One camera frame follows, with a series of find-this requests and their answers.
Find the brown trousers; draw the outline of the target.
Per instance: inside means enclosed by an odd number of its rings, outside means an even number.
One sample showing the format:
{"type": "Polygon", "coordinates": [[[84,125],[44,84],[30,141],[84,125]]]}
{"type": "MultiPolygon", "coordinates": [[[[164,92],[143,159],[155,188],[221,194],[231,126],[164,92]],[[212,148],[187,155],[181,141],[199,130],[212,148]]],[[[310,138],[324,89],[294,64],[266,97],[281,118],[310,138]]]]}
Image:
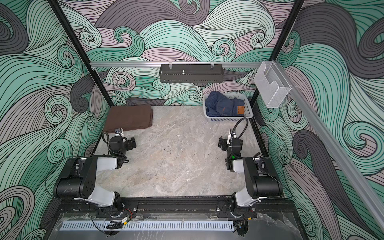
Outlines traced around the brown trousers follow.
{"type": "Polygon", "coordinates": [[[103,133],[113,133],[115,129],[133,131],[146,129],[153,125],[151,105],[113,106],[107,115],[103,133]]]}

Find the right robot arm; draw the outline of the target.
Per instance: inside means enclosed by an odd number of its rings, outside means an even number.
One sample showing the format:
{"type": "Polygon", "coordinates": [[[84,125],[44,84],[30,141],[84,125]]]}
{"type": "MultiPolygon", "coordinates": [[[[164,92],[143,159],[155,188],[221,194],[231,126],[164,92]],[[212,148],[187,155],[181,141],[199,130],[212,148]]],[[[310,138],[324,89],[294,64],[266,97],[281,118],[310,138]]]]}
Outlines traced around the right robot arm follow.
{"type": "Polygon", "coordinates": [[[238,138],[220,137],[218,147],[227,153],[227,170],[244,174],[245,177],[245,187],[233,194],[235,207],[250,207],[256,202],[282,196],[283,185],[268,173],[267,159],[260,153],[254,157],[242,157],[243,141],[238,138]]]}

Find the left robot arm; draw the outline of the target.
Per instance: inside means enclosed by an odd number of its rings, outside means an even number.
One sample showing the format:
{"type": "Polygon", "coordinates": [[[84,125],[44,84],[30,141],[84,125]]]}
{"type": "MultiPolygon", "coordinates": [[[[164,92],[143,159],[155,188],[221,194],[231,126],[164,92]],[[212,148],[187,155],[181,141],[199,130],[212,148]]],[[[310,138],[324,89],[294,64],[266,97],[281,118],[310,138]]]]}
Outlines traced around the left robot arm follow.
{"type": "Polygon", "coordinates": [[[120,169],[128,163],[126,152],[137,147],[135,138],[114,136],[105,139],[109,155],[93,155],[88,158],[72,157],[57,179],[53,195],[62,200],[84,200],[98,207],[123,209],[120,194],[107,191],[96,184],[98,172],[120,169]]]}

